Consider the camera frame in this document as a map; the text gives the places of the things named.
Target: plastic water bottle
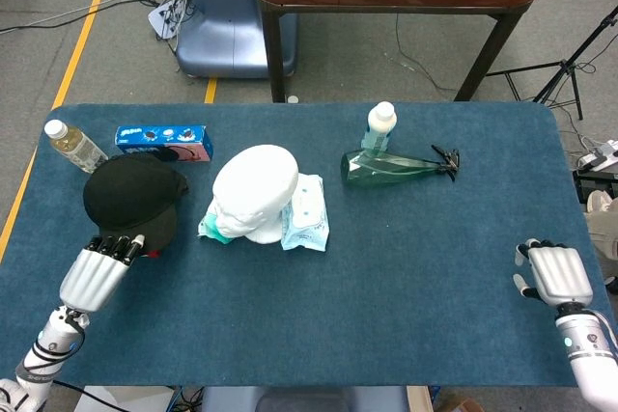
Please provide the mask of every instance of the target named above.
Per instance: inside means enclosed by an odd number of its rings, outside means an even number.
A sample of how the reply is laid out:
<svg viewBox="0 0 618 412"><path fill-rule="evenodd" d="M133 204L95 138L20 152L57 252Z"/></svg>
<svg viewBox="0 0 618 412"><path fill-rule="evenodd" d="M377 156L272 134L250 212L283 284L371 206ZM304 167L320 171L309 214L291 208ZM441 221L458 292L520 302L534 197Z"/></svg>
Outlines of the plastic water bottle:
<svg viewBox="0 0 618 412"><path fill-rule="evenodd" d="M77 127L51 120L45 124L44 131L58 153L88 174L107 160L107 155Z"/></svg>
<svg viewBox="0 0 618 412"><path fill-rule="evenodd" d="M367 117L367 130L360 148L364 150L386 151L390 133L397 123L395 107L389 101L381 101Z"/></svg>

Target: robotic hand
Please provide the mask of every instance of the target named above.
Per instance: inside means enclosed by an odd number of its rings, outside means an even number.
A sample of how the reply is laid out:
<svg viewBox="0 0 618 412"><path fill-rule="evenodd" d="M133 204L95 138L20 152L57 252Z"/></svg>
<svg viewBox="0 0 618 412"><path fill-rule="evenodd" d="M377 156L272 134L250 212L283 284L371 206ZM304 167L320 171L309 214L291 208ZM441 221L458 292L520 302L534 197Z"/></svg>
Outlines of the robotic hand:
<svg viewBox="0 0 618 412"><path fill-rule="evenodd" d="M81 250L60 286L64 305L56 308L15 369L17 381L0 379L0 412L42 410L53 379L86 340L88 313L109 300L144 246L144 235L119 239L95 236Z"/></svg>
<svg viewBox="0 0 618 412"><path fill-rule="evenodd" d="M579 253L563 244L531 238L516 248L516 265L526 260L532 267L536 287L530 287L520 274L513 276L515 286L522 296L557 309L555 324L564 337L584 399L603 412L618 411L618 364L600 322L616 349L618 345L603 314L585 309L592 301L592 288Z"/></svg>

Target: white bottle cap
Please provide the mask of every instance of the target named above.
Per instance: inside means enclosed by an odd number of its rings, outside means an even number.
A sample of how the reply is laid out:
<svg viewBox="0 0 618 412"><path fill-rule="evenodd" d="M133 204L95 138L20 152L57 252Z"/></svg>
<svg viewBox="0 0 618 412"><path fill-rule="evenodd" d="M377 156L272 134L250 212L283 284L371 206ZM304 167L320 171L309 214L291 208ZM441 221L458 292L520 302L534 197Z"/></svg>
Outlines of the white bottle cap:
<svg viewBox="0 0 618 412"><path fill-rule="evenodd" d="M381 101L376 106L376 116L380 121L390 121L395 114L395 107L390 101Z"/></svg>
<svg viewBox="0 0 618 412"><path fill-rule="evenodd" d="M62 139L69 132L67 125L60 120L48 121L43 130L50 139Z"/></svg>

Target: wet wipes package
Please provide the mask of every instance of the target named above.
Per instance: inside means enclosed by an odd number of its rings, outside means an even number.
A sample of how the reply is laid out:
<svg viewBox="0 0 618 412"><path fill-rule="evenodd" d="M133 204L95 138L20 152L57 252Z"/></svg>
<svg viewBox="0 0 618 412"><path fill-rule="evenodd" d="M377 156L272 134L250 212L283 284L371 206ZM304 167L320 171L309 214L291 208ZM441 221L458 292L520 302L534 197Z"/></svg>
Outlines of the wet wipes package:
<svg viewBox="0 0 618 412"><path fill-rule="evenodd" d="M161 161L210 161L212 144L204 125L121 125L116 147L148 152Z"/></svg>
<svg viewBox="0 0 618 412"><path fill-rule="evenodd" d="M292 200L281 211L281 219L281 246L284 250L303 246L326 251L329 227L320 176L298 174L296 190Z"/></svg>

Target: table leg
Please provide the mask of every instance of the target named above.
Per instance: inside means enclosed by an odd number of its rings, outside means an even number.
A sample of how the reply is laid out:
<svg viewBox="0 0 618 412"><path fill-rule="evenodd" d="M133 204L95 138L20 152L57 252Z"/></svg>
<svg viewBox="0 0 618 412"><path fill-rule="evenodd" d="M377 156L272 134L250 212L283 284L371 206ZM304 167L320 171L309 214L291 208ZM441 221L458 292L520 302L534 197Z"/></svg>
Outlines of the table leg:
<svg viewBox="0 0 618 412"><path fill-rule="evenodd" d="M272 101L285 103L286 87L283 75L283 50L281 45L281 29L279 13L262 11L262 27L264 43L267 47L268 77Z"/></svg>
<svg viewBox="0 0 618 412"><path fill-rule="evenodd" d="M492 33L485 42L485 45L483 45L474 65L472 65L460 91L455 96L455 101L470 100L474 96L481 81L483 81L483 78L492 67L493 61L500 53L504 43L509 39L509 36L511 36L522 15L500 14L493 16L497 19L497 23L495 23Z"/></svg>

